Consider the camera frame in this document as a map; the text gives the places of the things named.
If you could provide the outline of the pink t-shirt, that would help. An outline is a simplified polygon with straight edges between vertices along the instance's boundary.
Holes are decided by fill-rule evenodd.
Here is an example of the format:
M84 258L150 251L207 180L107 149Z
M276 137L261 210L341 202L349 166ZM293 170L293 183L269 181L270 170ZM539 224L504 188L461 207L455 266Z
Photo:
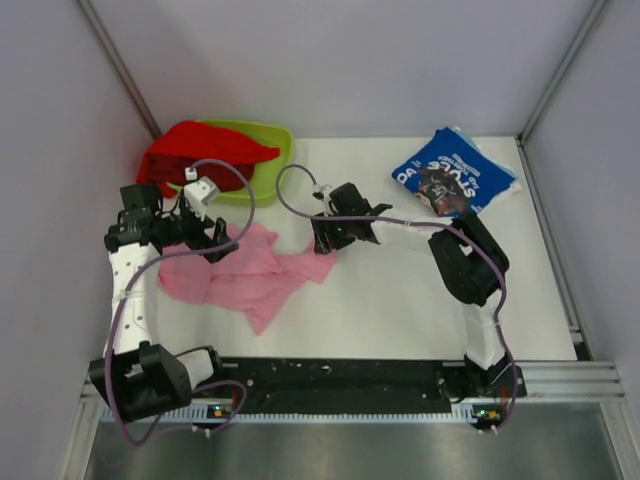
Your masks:
M173 299L244 313L260 335L296 291L307 282L323 283L337 261L334 253L315 254L313 242L300 253L278 253L277 240L277 233L254 223L239 249L218 263L198 255L162 261L158 283Z

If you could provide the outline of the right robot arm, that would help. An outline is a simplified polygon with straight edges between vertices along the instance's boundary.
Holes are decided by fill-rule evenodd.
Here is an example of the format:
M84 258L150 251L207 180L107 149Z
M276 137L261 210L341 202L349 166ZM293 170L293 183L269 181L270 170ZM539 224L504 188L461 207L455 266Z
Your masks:
M449 387L455 399L471 393L516 397L519 371L499 320L510 263L477 215L467 212L444 223L390 204L373 206L352 183L315 185L313 197L323 203L323 211L311 218L317 254L359 240L433 258L447 291L462 304L466 379L461 387Z

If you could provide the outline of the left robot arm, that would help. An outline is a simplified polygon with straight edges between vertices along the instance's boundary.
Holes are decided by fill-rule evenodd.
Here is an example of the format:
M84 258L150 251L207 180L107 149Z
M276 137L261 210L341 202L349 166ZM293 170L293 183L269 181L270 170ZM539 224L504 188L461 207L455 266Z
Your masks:
M238 247L226 222L206 214L219 194L206 177L183 188L175 213L163 212L155 185L126 186L120 194L123 208L104 237L113 278L111 330L102 358L89 366L89 379L121 421L131 423L188 406L195 389L212 397L226 387L227 374L212 347L174 355L161 345L159 259L183 245L213 264Z

